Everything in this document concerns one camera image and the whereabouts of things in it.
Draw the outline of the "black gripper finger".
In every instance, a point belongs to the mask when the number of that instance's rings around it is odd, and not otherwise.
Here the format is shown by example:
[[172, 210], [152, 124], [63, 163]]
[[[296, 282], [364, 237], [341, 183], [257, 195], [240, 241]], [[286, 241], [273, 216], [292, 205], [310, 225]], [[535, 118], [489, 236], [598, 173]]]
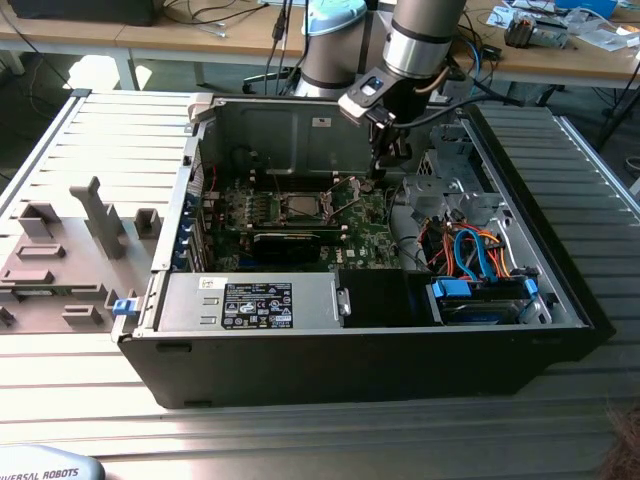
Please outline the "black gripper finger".
[[412, 146], [408, 141], [410, 131], [394, 129], [389, 143], [389, 156], [396, 163], [405, 163], [413, 157]]
[[386, 146], [386, 129], [379, 127], [370, 128], [370, 178], [381, 179], [386, 174], [385, 168], [382, 166], [382, 159], [387, 151]]

